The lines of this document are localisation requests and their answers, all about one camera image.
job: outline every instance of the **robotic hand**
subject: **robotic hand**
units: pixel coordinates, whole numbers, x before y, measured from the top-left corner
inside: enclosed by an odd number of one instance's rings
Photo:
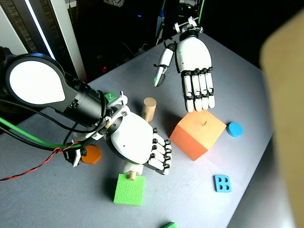
[[[165,79],[173,54],[175,52],[177,71],[181,73],[185,104],[188,112],[214,108],[214,88],[211,77],[211,56],[206,45],[199,40],[199,33],[203,28],[197,27],[193,17],[188,22],[174,26],[180,35],[180,42],[175,41],[169,45],[161,55],[157,66],[154,86],[160,86]]]
[[[69,151],[77,166],[81,150],[106,136],[107,144],[124,160],[167,175],[171,146],[144,119],[132,113],[121,95],[108,103],[101,91],[69,76],[58,62],[43,54],[13,55],[0,47],[0,96],[26,107],[52,107],[83,126],[73,138],[80,148]]]

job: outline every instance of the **led light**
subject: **led light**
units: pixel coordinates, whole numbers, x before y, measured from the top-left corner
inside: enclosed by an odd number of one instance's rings
[[[30,12],[30,14],[31,14],[31,16],[32,16],[32,18],[33,18],[35,24],[36,24],[36,27],[37,27],[37,29],[38,29],[38,31],[39,31],[39,33],[40,33],[42,39],[43,39],[43,42],[44,42],[44,44],[45,44],[46,47],[47,47],[47,50],[48,50],[49,54],[51,55],[52,59],[55,59],[55,56],[53,55],[53,52],[52,52],[52,50],[51,50],[51,48],[50,48],[50,46],[49,46],[49,44],[48,44],[48,42],[47,42],[47,39],[46,39],[46,37],[44,36],[44,33],[43,33],[42,29],[41,29],[41,26],[39,25],[39,22],[38,22],[38,20],[37,20],[37,17],[36,17],[36,15],[35,15],[35,13],[34,13],[34,10],[33,10],[32,6],[31,6],[29,0],[24,0],[24,1],[25,1],[26,5],[27,5],[27,7],[28,7],[28,9],[29,9],[29,12]]]

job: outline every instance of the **blue disc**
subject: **blue disc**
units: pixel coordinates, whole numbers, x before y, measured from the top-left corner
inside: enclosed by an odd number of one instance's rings
[[[227,132],[232,137],[239,137],[243,134],[243,128],[238,123],[232,122],[232,123],[229,123],[229,125],[227,127]]]

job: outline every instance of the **tabletop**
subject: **tabletop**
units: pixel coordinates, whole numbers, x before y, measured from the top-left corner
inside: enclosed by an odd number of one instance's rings
[[[179,228],[224,228],[264,153],[273,133],[262,72],[205,34],[199,38],[208,47],[213,64],[216,106],[209,111],[224,123],[238,122],[244,133],[232,138],[226,131],[213,147],[192,161],[174,144],[168,176],[144,168],[143,205],[113,203],[118,174],[124,161],[101,139],[96,144],[102,159],[96,165],[80,163],[76,168],[62,154],[54,156],[35,172],[0,183],[0,228],[160,228],[170,221]],[[131,111],[140,114],[145,97],[157,100],[150,122],[161,136],[169,137],[187,113],[181,77],[171,62],[163,84],[153,87],[153,78],[163,44],[148,50],[90,83],[104,92],[120,90],[129,98]],[[73,122],[45,111],[69,126]],[[66,130],[34,115],[19,126],[53,143],[62,143]],[[49,152],[32,148],[2,134],[0,177],[15,175],[44,161]],[[214,190],[213,176],[228,175],[232,192]]]

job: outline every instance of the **green cube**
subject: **green cube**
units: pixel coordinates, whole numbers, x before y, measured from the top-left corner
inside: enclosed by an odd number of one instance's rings
[[[174,222],[171,222],[171,223],[167,224],[166,226],[164,226],[163,228],[177,228],[177,226]]]
[[[145,177],[143,176],[136,176],[135,180],[129,180],[128,175],[119,174],[114,203],[141,206],[144,182]]]

